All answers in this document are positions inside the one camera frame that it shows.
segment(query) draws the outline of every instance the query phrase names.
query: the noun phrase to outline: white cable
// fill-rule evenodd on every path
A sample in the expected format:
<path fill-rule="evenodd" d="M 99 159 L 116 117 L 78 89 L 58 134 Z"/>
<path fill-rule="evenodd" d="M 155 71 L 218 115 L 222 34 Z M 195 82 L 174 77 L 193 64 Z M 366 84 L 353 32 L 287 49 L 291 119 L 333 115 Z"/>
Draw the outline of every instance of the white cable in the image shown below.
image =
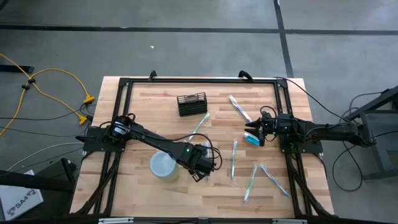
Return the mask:
<path fill-rule="evenodd" d="M 42 152 L 42 151 L 44 151 L 44 150 L 51 149 L 51 148 L 54 148 L 54 147 L 58 147 L 58 146 L 67 146 L 67 145 L 71 145 L 71 144 L 84 144 L 84 143 L 83 143 L 83 142 L 68 142 L 68 143 L 56 144 L 56 145 L 53 145 L 53 146 L 46 147 L 46 148 L 44 148 L 44 149 L 41 149 L 41 150 L 39 150 L 39 151 L 37 151 L 37 152 L 35 152 L 35 153 L 33 153 L 33 154 L 27 156 L 26 158 L 21 159 L 20 161 L 16 162 L 14 165 L 12 165 L 10 168 L 8 168 L 7 171 L 10 171 L 10 170 L 11 170 L 12 168 L 14 168 L 16 165 L 18 165 L 18 164 L 20 164 L 21 162 L 23 162 L 23 161 L 29 159 L 30 157 L 36 155 L 36 154 L 39 153 L 39 152 Z"/>

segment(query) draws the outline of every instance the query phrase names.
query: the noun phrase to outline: black metal stand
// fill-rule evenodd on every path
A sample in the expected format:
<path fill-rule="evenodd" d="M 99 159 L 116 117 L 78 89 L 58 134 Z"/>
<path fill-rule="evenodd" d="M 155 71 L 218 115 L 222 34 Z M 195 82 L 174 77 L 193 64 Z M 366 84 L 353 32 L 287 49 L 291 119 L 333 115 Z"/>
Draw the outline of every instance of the black metal stand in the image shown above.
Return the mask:
<path fill-rule="evenodd" d="M 373 132 L 373 136 L 385 133 L 388 131 L 396 130 L 398 127 L 398 112 L 396 110 L 376 110 L 388 103 L 394 103 L 398 99 L 398 86 L 384 91 L 379 97 L 370 101 L 360 109 L 349 114 L 346 119 L 352 121 L 358 118 L 360 114 L 364 124 L 369 126 Z M 396 137 L 388 135 L 376 138 L 377 144 L 372 145 L 372 151 L 376 160 L 379 172 L 364 175 L 364 180 L 383 179 L 387 177 L 397 177 L 398 169 L 395 169 L 389 157 L 389 152 L 396 151 L 395 148 L 390 146 L 395 145 Z"/>
<path fill-rule="evenodd" d="M 67 163 L 67 159 L 61 159 L 62 163 Z M 71 176 L 65 165 L 65 173 L 68 180 L 56 180 L 38 175 L 19 174 L 0 170 L 0 185 L 26 187 L 40 190 L 55 190 L 63 192 L 73 192 L 75 179 Z"/>

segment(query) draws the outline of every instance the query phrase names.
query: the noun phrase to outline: wooden board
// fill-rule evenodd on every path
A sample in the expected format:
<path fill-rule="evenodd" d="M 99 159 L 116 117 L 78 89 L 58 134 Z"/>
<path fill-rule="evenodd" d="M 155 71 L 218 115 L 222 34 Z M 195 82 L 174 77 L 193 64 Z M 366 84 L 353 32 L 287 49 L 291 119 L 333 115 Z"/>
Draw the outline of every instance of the wooden board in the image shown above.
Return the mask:
<path fill-rule="evenodd" d="M 293 79 L 300 86 L 300 78 Z M 104 77 L 93 125 L 111 119 L 119 77 Z M 267 84 L 207 84 L 207 83 L 135 83 L 129 112 L 136 114 L 136 122 L 167 138 L 189 134 L 203 118 L 203 114 L 181 118 L 176 96 L 205 92 L 210 119 L 200 132 L 207 134 L 220 149 L 223 166 L 210 175 L 208 181 L 196 183 L 185 169 L 172 183 L 156 178 L 149 169 L 156 149 L 137 141 L 129 141 L 122 154 L 113 202 L 112 216 L 129 217 L 240 217 L 291 218 L 294 216 L 291 198 L 287 198 L 259 169 L 254 180 L 249 202 L 243 197 L 254 162 L 265 164 L 270 173 L 290 192 L 287 169 L 278 139 L 256 147 L 243 138 L 246 120 L 230 103 L 233 95 L 244 111 L 253 119 L 260 117 L 259 109 L 268 105 L 276 110 L 272 85 Z M 306 94 L 289 83 L 294 115 L 312 120 Z M 231 152 L 237 140 L 235 178 L 230 179 Z M 195 136 L 193 142 L 205 142 Z M 77 211 L 88 200 L 98 185 L 103 152 L 94 152 L 83 161 L 71 212 Z M 311 154 L 303 155 L 308 187 L 319 202 L 331 213 L 330 193 L 321 162 Z M 303 210 L 302 193 L 298 190 Z"/>

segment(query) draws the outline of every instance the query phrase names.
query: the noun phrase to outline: yellow extension cord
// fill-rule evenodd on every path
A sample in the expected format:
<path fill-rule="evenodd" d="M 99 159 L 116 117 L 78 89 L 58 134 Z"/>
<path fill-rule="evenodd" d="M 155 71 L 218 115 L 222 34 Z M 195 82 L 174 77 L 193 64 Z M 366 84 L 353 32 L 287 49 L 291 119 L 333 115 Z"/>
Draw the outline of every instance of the yellow extension cord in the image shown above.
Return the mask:
<path fill-rule="evenodd" d="M 85 87 L 84 84 L 79 80 L 79 78 L 76 77 L 76 75 L 74 75 L 74 74 L 72 74 L 72 73 L 70 73 L 70 72 L 67 72 L 67 71 L 64 71 L 64 70 L 61 70 L 61 69 L 57 69 L 57 68 L 48 68 L 48 69 L 44 69 L 44 70 L 41 70 L 41 71 L 39 71 L 39 72 L 36 72 L 35 74 L 33 74 L 33 75 L 30 77 L 23 69 L 21 69 L 20 66 L 18 66 L 17 63 L 15 63 L 14 61 L 12 61 L 11 59 L 7 58 L 5 55 L 3 55 L 3 54 L 1 54 L 1 53 L 0 53 L 0 56 L 2 56 L 2 57 L 5 58 L 6 60 L 8 60 L 8 61 L 11 62 L 12 64 L 14 64 L 17 68 L 19 68 L 19 69 L 21 70 L 21 72 L 23 72 L 23 73 L 28 77 L 28 80 L 34 78 L 36 75 L 38 75 L 38 74 L 40 74 L 40 73 L 44 73 L 44 72 L 47 72 L 47 71 L 58 71 L 58 72 L 66 73 L 66 74 L 72 76 L 73 78 L 75 78 L 75 79 L 80 83 L 81 87 L 83 87 L 83 90 L 85 91 L 85 94 L 86 94 L 86 99 L 83 101 L 84 103 L 91 103 L 91 102 L 93 102 L 93 101 L 95 100 L 95 99 L 94 99 L 94 96 L 90 96 L 90 94 L 88 94 L 86 87 Z M 46 96 L 46 97 L 49 97 L 49 98 L 51 98 L 51 99 L 53 99 L 53 100 L 55 100 L 55 101 L 57 101 L 57 102 L 59 102 L 59 103 L 65 105 L 68 109 L 72 110 L 72 111 L 79 117 L 79 120 L 80 120 L 79 123 L 80 123 L 80 124 L 84 124 L 84 123 L 87 121 L 87 118 L 86 118 L 85 116 L 80 115 L 79 113 L 77 113 L 73 108 L 71 108 L 69 105 L 67 105 L 64 101 L 59 100 L 58 98 L 56 98 L 56 97 L 54 97 L 54 96 L 50 96 L 50 95 L 44 93 L 35 83 L 32 83 L 32 84 L 33 84 L 33 86 L 36 87 L 37 91 L 38 91 L 40 94 L 42 94 L 42 95 L 44 95 L 44 96 Z M 2 135 L 4 134 L 4 132 L 7 130 L 7 128 L 11 125 L 11 123 L 12 123 L 12 122 L 14 121 L 14 119 L 17 117 L 17 115 L 18 115 L 18 113 L 19 113 L 19 110 L 21 109 L 22 101 L 23 101 L 23 99 L 24 99 L 25 93 L 26 93 L 26 89 L 23 89 L 23 90 L 22 90 L 22 93 L 21 93 L 21 97 L 19 98 L 19 103 L 18 103 L 17 111 L 15 112 L 15 114 L 14 114 L 14 116 L 12 117 L 12 119 L 10 120 L 10 122 L 8 122 L 6 128 L 4 128 L 4 129 L 0 132 L 0 136 L 2 136 Z"/>

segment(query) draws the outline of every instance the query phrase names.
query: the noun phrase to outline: yellow cable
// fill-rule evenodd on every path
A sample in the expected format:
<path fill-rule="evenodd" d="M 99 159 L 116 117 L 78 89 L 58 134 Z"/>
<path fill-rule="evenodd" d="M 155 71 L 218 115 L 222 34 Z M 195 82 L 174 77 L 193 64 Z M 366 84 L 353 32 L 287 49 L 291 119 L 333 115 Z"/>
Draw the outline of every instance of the yellow cable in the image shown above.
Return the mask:
<path fill-rule="evenodd" d="M 33 74 L 33 75 L 30 77 L 30 76 L 29 76 L 17 63 L 15 63 L 13 60 L 9 59 L 8 57 L 6 57 L 6 56 L 5 56 L 4 54 L 2 54 L 2 53 L 0 53 L 0 56 L 2 56 L 2 57 L 5 58 L 6 60 L 8 60 L 8 61 L 11 62 L 12 64 L 14 64 L 23 74 L 25 74 L 25 75 L 28 77 L 28 79 L 31 79 L 34 75 L 38 75 L 39 73 L 45 72 L 45 70 L 42 70 L 42 71 L 39 71 L 39 72 Z M 90 95 L 87 93 L 86 88 L 84 87 L 83 83 L 82 83 L 76 76 L 74 76 L 73 74 L 71 74 L 71 73 L 69 73 L 69 74 L 72 75 L 73 77 L 75 77 L 75 78 L 80 82 L 80 84 L 82 85 L 84 91 L 86 92 L 86 96 L 87 96 L 87 97 L 90 96 Z M 62 100 L 59 100 L 59 99 L 57 99 L 56 97 L 53 97 L 53 96 L 50 96 L 50 95 L 44 93 L 42 90 L 40 90 L 40 88 L 39 88 L 35 83 L 33 83 L 33 86 L 35 86 L 36 89 L 37 89 L 37 91 L 39 91 L 39 93 L 41 93 L 42 95 L 47 96 L 47 97 L 49 97 L 49 98 L 51 98 L 51 99 L 53 99 L 53 100 L 55 100 L 55 101 L 57 101 L 57 102 L 59 102 L 59 103 L 62 103 L 62 104 L 65 105 L 68 109 L 72 110 L 72 111 L 79 117 L 79 119 L 80 119 L 80 124 L 83 124 L 83 123 L 87 120 L 86 117 L 84 117 L 83 115 L 78 114 L 73 108 L 71 108 L 70 106 L 68 106 L 68 105 L 67 105 L 65 102 L 63 102 Z M 23 99 L 24 99 L 25 92 L 26 92 L 26 90 L 23 89 L 22 94 L 21 94 L 21 97 L 19 98 L 19 103 L 18 103 L 17 111 L 15 112 L 15 114 L 14 114 L 13 118 L 10 120 L 10 122 L 8 122 L 6 128 L 4 128 L 4 129 L 1 131 L 0 136 L 3 135 L 3 133 L 7 130 L 7 128 L 8 128 L 8 127 L 11 125 L 11 123 L 14 121 L 14 118 L 17 117 L 17 115 L 18 115 L 18 113 L 19 113 L 19 110 L 21 109 L 21 106 L 22 106 L 22 101 L 23 101 Z"/>
<path fill-rule="evenodd" d="M 63 72 L 63 73 L 65 73 L 65 74 L 68 74 L 68 75 L 72 76 L 73 78 L 75 78 L 75 79 L 80 83 L 81 87 L 83 87 L 83 90 L 85 91 L 86 96 L 89 96 L 89 95 L 90 95 L 90 94 L 88 94 L 87 89 L 86 89 L 86 87 L 84 86 L 83 82 L 81 82 L 80 79 L 79 79 L 76 75 L 74 75 L 74 74 L 72 74 L 72 73 L 70 73 L 70 72 L 64 71 L 64 70 L 62 70 L 62 69 L 58 69 L 58 68 L 47 68 L 47 69 L 41 70 L 41 71 L 39 71 L 39 72 L 36 72 L 35 74 L 33 74 L 33 75 L 31 76 L 31 78 L 34 78 L 36 75 L 38 75 L 38 74 L 40 74 L 40 73 L 43 73 L 43 72 L 47 72 L 47 71 L 58 71 L 58 72 Z"/>
<path fill-rule="evenodd" d="M 21 105 L 22 105 L 22 100 L 24 99 L 24 95 L 25 95 L 26 90 L 23 89 L 22 93 L 21 93 L 21 97 L 19 98 L 19 103 L 18 103 L 18 108 L 17 111 L 15 112 L 14 116 L 12 117 L 12 119 L 8 122 L 7 126 L 0 132 L 0 136 L 2 136 L 2 134 L 4 132 L 6 132 L 7 128 L 11 125 L 11 123 L 14 121 L 14 118 L 17 117 L 19 110 L 21 109 Z"/>

